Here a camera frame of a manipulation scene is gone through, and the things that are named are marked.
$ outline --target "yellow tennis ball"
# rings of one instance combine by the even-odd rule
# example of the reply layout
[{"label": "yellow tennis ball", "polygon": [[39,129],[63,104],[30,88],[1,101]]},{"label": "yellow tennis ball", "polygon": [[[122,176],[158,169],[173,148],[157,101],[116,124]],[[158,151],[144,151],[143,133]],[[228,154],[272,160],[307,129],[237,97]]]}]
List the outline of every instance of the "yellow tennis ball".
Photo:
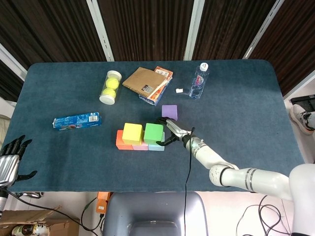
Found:
[{"label": "yellow tennis ball", "polygon": [[109,96],[115,98],[116,92],[112,88],[106,88],[103,90],[102,95],[109,95]]},{"label": "yellow tennis ball", "polygon": [[119,86],[119,81],[116,78],[108,78],[106,80],[106,87],[116,89]]}]

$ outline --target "water bottle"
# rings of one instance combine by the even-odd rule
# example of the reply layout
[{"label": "water bottle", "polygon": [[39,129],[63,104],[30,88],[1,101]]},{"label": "water bottle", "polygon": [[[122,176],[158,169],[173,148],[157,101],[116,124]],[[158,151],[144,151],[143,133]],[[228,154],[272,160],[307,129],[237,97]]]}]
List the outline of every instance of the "water bottle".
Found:
[{"label": "water bottle", "polygon": [[207,82],[209,77],[210,69],[208,69],[207,63],[201,63],[200,66],[197,67],[195,72],[195,77],[192,80],[189,96],[192,98],[200,98],[203,88]]}]

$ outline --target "brown notebook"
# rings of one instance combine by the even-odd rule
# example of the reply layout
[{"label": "brown notebook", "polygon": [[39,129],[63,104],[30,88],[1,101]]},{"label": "brown notebook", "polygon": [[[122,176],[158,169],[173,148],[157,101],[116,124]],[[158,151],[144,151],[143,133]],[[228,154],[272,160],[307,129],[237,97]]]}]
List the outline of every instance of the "brown notebook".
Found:
[{"label": "brown notebook", "polygon": [[166,83],[167,79],[163,75],[139,67],[123,82],[123,86],[144,97],[149,97]]}]

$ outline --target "white sneaker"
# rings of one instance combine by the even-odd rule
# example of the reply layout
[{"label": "white sneaker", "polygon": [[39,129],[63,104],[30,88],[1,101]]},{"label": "white sneaker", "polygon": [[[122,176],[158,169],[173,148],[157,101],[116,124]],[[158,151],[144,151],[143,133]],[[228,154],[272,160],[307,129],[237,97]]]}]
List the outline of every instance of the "white sneaker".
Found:
[{"label": "white sneaker", "polygon": [[310,117],[311,113],[306,112],[303,107],[294,104],[290,110],[290,116],[294,122],[298,124],[302,132],[306,135],[311,135],[314,133],[314,128],[309,127],[308,117]]}]

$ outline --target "dark blue tablecloth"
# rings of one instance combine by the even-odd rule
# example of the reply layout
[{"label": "dark blue tablecloth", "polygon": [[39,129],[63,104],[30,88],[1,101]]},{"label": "dark blue tablecloth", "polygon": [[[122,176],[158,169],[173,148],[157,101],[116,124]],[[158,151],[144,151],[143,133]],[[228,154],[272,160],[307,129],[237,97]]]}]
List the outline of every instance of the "dark blue tablecloth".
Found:
[{"label": "dark blue tablecloth", "polygon": [[[210,60],[211,70],[199,100],[178,95],[189,87],[200,61],[38,63],[28,71],[5,139],[22,134],[33,142],[19,174],[38,170],[14,191],[184,191],[189,153],[180,142],[164,152],[122,151],[116,132],[125,122],[154,122],[164,104],[178,105],[179,120],[195,126],[195,134],[240,169],[253,167],[288,175],[301,164],[296,140],[270,63],[263,60]],[[108,70],[125,80],[139,66],[161,66],[173,81],[154,107],[120,85],[115,105],[98,96]],[[102,126],[68,131],[52,127],[53,119],[100,112]],[[209,180],[209,171],[195,159],[188,190],[234,191]]]}]

